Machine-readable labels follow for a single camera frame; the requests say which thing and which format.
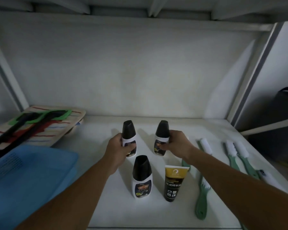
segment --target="person's right arm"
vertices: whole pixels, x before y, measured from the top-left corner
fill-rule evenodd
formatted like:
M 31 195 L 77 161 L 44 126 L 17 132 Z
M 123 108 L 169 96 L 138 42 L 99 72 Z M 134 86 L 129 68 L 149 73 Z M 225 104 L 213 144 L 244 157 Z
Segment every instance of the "person's right arm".
M 288 194 L 243 174 L 194 147 L 181 131 L 159 145 L 195 166 L 248 230 L 288 230 Z

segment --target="bottle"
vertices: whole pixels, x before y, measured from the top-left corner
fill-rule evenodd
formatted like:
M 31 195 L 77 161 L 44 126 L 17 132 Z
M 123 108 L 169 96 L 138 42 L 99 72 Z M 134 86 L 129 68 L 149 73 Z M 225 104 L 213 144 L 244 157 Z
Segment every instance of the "bottle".
M 123 124 L 122 146 L 125 147 L 132 143 L 136 143 L 136 133 L 133 122 L 131 120 L 128 120 L 125 121 Z M 137 153 L 137 147 L 135 147 L 135 149 L 133 149 L 126 157 L 131 157 L 136 153 Z
M 146 197 L 150 194 L 153 185 L 153 174 L 147 156 L 135 158 L 132 171 L 132 193 L 135 198 Z
M 161 150 L 157 146 L 157 144 L 165 144 L 168 142 L 169 142 L 169 123 L 165 120 L 161 120 L 155 135 L 154 153 L 159 156 L 164 156 L 165 150 Z

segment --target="forearm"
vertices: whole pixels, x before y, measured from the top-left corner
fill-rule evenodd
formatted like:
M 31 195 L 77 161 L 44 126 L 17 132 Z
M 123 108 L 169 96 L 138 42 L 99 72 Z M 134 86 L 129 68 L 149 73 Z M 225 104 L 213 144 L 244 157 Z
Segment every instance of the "forearm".
M 107 160 L 101 159 L 16 229 L 85 230 L 110 174 L 111 167 Z
M 234 213 L 253 229 L 288 229 L 288 194 L 193 148 L 186 158 Z

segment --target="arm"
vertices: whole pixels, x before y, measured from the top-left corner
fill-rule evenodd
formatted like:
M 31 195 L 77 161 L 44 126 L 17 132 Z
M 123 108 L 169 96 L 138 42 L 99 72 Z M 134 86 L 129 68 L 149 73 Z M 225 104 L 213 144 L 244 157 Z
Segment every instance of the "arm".
M 90 222 L 108 177 L 135 148 L 135 144 L 121 146 L 121 134 L 109 140 L 103 158 L 93 165 L 65 191 L 46 203 L 16 230 L 64 229 L 85 230 Z
M 249 229 L 288 230 L 288 194 L 243 174 L 213 156 L 194 147 L 181 131 L 170 131 L 170 150 L 189 165 L 195 166 L 214 191 Z

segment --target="hand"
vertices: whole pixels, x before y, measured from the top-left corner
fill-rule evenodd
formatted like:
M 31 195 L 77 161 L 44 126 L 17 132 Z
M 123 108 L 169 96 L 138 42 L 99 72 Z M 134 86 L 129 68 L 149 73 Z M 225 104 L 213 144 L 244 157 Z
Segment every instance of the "hand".
M 125 161 L 126 155 L 136 147 L 135 143 L 123 147 L 121 139 L 121 133 L 111 138 L 108 142 L 106 152 L 102 158 L 105 164 L 110 166 L 111 174 L 115 173 L 117 168 Z
M 159 144 L 159 148 L 161 150 L 170 150 L 175 156 L 182 158 L 188 163 L 190 151 L 195 147 L 182 131 L 170 130 L 169 134 L 169 143 Z

